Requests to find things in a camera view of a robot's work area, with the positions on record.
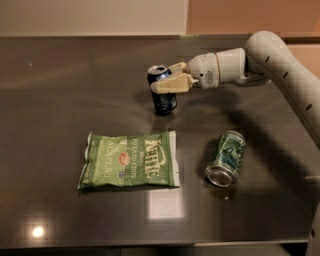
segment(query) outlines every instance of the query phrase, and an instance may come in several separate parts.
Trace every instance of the can lid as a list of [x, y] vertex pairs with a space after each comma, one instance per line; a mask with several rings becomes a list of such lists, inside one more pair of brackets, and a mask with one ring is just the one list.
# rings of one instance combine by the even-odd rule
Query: can lid
[[167, 70], [168, 68], [165, 65], [154, 65], [148, 69], [148, 73], [151, 75], [161, 75]]
[[232, 178], [225, 172], [211, 171], [208, 174], [208, 179], [216, 186], [228, 187], [232, 183]]

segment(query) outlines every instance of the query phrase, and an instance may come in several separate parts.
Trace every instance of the snack bag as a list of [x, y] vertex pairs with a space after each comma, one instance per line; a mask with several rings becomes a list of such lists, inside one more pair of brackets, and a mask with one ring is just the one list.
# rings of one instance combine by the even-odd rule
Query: snack bag
[[179, 187], [174, 131], [142, 136], [90, 134], [78, 189], [113, 185]]

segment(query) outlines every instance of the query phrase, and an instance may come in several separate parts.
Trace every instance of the metal table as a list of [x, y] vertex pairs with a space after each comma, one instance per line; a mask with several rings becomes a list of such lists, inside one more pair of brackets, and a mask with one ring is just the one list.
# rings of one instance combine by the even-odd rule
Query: metal table
[[[0, 249], [307, 241], [320, 152], [275, 85], [193, 89], [172, 114], [154, 114], [151, 65], [247, 39], [2, 38]], [[90, 132], [167, 129], [177, 133], [181, 188], [77, 190]], [[227, 130], [243, 134], [247, 150], [238, 183], [220, 189], [204, 170]]]

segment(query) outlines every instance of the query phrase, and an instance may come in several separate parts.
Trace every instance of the blue can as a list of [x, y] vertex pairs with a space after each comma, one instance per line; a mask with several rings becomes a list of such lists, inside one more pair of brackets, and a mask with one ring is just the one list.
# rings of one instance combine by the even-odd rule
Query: blue can
[[[166, 66], [152, 66], [148, 69], [149, 85], [170, 75], [171, 71]], [[175, 93], [157, 94], [151, 91], [151, 95], [157, 115], [168, 115], [177, 107], [177, 98]]]

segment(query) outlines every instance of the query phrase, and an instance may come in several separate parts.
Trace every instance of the green can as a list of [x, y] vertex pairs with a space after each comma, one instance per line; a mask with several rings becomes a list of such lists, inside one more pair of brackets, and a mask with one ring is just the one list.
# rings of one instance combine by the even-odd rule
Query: green can
[[208, 179], [219, 187], [228, 187], [235, 183], [245, 148], [246, 143], [240, 133], [227, 131], [222, 134], [206, 168]]

